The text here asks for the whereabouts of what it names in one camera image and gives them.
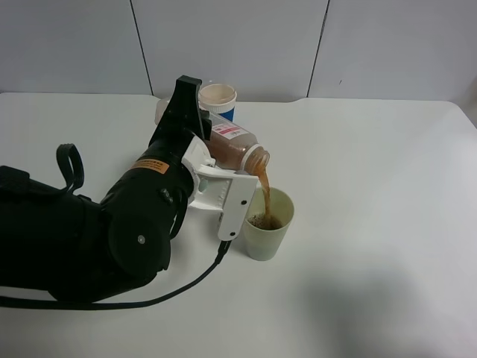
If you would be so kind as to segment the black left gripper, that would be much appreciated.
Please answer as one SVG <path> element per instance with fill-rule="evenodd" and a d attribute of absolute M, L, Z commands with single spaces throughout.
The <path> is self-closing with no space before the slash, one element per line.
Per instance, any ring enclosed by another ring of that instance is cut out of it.
<path fill-rule="evenodd" d="M 148 169 L 198 172 L 209 164 L 212 121 L 208 110 L 198 106 L 202 80 L 181 75 L 167 108 L 157 114 L 157 128 L 148 145 Z"/>

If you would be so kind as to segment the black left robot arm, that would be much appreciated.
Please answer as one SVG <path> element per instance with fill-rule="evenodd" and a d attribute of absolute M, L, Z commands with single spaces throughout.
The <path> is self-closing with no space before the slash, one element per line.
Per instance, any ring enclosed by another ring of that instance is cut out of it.
<path fill-rule="evenodd" d="M 72 144 L 57 148 L 66 185 L 1 168 L 1 284 L 91 303 L 145 286 L 168 268 L 171 240 L 194 195 L 182 159 L 211 124 L 198 106 L 201 80 L 177 79 L 147 150 L 100 202 L 79 195 L 84 170 Z"/>

